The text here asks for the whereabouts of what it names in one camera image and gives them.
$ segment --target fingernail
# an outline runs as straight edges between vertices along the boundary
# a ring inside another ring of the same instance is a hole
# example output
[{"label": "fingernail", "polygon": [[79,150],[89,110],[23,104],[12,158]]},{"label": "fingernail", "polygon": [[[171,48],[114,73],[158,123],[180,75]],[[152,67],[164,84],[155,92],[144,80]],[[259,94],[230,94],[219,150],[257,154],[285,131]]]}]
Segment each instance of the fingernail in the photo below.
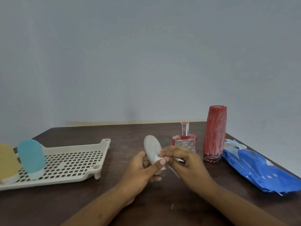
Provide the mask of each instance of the fingernail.
[{"label": "fingernail", "polygon": [[160,164],[161,164],[162,166],[164,166],[165,163],[166,163],[165,159],[161,159],[161,160],[160,160]]}]

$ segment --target perforated tray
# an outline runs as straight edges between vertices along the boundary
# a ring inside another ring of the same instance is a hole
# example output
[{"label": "perforated tray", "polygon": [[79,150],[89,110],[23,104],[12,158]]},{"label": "perforated tray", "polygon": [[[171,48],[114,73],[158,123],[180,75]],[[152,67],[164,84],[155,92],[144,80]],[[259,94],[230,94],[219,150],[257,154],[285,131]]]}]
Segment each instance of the perforated tray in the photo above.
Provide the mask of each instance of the perforated tray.
[{"label": "perforated tray", "polygon": [[21,168],[20,180],[10,185],[0,184],[0,190],[78,182],[93,175],[95,179],[99,179],[110,143],[111,139],[103,139],[98,144],[52,148],[43,146],[45,174],[37,180],[30,180]]}]

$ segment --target hand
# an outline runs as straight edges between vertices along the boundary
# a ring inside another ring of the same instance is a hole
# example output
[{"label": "hand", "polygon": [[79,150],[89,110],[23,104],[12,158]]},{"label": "hand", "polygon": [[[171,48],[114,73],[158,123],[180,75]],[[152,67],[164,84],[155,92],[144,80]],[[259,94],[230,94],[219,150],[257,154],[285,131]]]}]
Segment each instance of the hand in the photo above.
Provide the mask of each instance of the hand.
[{"label": "hand", "polygon": [[133,202],[134,198],[141,193],[148,181],[161,181],[162,179],[159,176],[154,176],[154,174],[165,166],[166,161],[161,159],[150,165],[149,161],[143,160],[145,156],[145,151],[141,151],[135,155],[126,168],[120,182],[117,184],[117,187],[128,198],[126,205]]},{"label": "hand", "polygon": [[[216,186],[201,157],[195,152],[182,146],[170,146],[163,149],[158,156],[164,157],[165,161],[178,173],[186,185],[200,196]],[[175,158],[182,159],[185,166],[182,166]]]}]

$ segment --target red bottle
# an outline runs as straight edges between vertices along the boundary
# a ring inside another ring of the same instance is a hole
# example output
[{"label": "red bottle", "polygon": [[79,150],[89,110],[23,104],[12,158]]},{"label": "red bottle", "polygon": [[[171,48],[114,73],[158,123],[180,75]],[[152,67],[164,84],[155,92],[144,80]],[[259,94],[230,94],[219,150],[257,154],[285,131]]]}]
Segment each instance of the red bottle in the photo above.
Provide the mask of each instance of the red bottle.
[{"label": "red bottle", "polygon": [[189,123],[181,122],[182,134],[172,137],[173,146],[183,146],[190,151],[197,150],[197,136],[189,134]]},{"label": "red bottle", "polygon": [[227,124],[227,107],[210,106],[203,146],[204,160],[218,162],[224,151]]}]

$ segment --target red cylindrical container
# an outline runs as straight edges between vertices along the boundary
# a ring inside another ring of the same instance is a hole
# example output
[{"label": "red cylindrical container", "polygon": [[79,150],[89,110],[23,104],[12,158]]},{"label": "red cylindrical container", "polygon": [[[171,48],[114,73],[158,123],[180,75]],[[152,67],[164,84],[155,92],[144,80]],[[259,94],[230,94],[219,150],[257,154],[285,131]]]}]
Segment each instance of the red cylindrical container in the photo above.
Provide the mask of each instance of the red cylindrical container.
[{"label": "red cylindrical container", "polygon": [[210,106],[203,145],[204,160],[218,162],[224,151],[227,124],[227,107]]}]

